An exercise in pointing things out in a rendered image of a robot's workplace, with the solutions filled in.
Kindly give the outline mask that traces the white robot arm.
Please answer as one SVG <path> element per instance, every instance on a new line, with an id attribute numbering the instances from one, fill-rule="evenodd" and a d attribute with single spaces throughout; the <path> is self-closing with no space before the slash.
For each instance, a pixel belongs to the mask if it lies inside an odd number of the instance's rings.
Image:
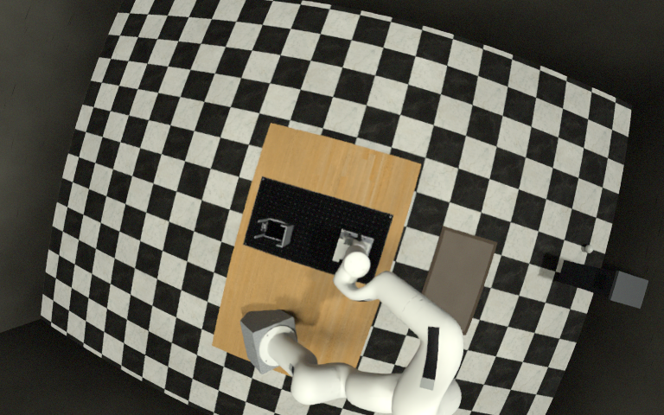
<path id="1" fill-rule="evenodd" d="M 463 332 L 459 324 L 390 271 L 381 272 L 365 286 L 355 289 L 357 279 L 370 268 L 367 254 L 360 252 L 362 249 L 345 245 L 345 239 L 339 238 L 333 260 L 343 261 L 333 282 L 351 300 L 379 299 L 418 336 L 418 350 L 404 372 L 369 373 L 343 362 L 318 365 L 316 356 L 296 342 L 294 331 L 284 325 L 269 329 L 262 337 L 259 344 L 262 361 L 270 366 L 280 364 L 291 377 L 294 374 L 292 396 L 305 405 L 347 398 L 353 405 L 372 412 L 452 415 L 461 402 L 460 388 L 453 379 L 463 357 Z"/>

